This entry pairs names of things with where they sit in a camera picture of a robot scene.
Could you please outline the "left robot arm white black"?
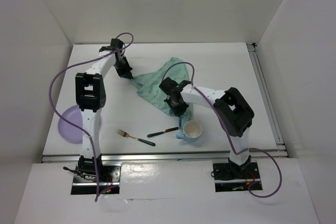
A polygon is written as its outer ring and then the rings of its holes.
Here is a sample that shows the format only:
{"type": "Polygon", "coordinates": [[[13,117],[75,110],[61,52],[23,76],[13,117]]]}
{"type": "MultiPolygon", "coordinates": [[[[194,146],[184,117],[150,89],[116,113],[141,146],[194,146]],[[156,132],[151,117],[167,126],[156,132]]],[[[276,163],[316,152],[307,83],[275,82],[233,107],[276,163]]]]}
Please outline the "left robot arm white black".
{"type": "Polygon", "coordinates": [[[107,101],[104,78],[114,67],[121,78],[133,79],[132,68],[123,55],[124,43],[103,46],[99,50],[99,60],[83,73],[75,76],[76,103],[82,117],[82,151],[78,161],[80,173],[91,181],[103,177],[101,150],[99,146],[100,118],[107,101]]]}

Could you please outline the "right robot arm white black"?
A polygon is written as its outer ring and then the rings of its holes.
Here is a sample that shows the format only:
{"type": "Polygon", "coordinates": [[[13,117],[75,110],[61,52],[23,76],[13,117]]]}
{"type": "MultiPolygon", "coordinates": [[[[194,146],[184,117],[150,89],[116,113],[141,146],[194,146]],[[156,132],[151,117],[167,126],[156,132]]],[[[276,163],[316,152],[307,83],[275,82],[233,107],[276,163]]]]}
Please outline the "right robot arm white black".
{"type": "Polygon", "coordinates": [[[242,177],[251,162],[248,134],[255,114],[238,89],[215,90],[171,78],[164,79],[159,88],[167,95],[165,102],[175,116],[183,116],[190,104],[214,111],[230,144],[229,172],[235,178],[242,177]]]}

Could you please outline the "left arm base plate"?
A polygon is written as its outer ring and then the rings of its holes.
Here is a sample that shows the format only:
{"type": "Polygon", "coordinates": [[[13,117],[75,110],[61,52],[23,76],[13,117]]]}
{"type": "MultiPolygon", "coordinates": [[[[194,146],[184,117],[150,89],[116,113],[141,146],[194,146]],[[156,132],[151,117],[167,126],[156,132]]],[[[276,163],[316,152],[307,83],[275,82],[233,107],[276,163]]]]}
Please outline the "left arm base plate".
{"type": "MultiPolygon", "coordinates": [[[[73,173],[71,186],[72,195],[95,195],[97,179],[95,174],[81,173],[76,166],[74,169],[67,169],[73,173]]],[[[104,195],[120,193],[121,164],[108,165],[102,168],[102,175],[99,178],[99,192],[104,195]]]]}

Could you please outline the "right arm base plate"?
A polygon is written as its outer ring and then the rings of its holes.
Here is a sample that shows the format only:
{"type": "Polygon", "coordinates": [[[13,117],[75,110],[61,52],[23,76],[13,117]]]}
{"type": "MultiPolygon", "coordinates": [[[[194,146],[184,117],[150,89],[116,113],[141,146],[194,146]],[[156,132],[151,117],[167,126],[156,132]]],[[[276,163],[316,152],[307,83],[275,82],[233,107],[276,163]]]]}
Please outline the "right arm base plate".
{"type": "Polygon", "coordinates": [[[214,163],[211,176],[214,179],[215,191],[238,192],[262,190],[259,167],[251,162],[242,173],[234,173],[228,163],[214,163]]]}

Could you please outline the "green patterned cloth placemat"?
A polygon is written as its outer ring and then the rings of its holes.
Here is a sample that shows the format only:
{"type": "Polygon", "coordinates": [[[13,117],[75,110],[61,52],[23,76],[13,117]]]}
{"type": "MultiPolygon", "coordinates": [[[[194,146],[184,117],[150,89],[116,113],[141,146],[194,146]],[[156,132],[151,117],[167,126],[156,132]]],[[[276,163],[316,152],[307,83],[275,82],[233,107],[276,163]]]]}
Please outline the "green patterned cloth placemat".
{"type": "MultiPolygon", "coordinates": [[[[167,69],[178,62],[182,62],[182,60],[177,57],[172,57],[159,70],[135,76],[131,80],[131,84],[137,88],[137,95],[139,97],[169,116],[174,116],[174,114],[169,105],[164,102],[166,94],[159,88],[159,85],[167,69]]],[[[169,77],[177,83],[190,79],[185,64],[173,67],[168,71],[165,77],[169,77]]]]}

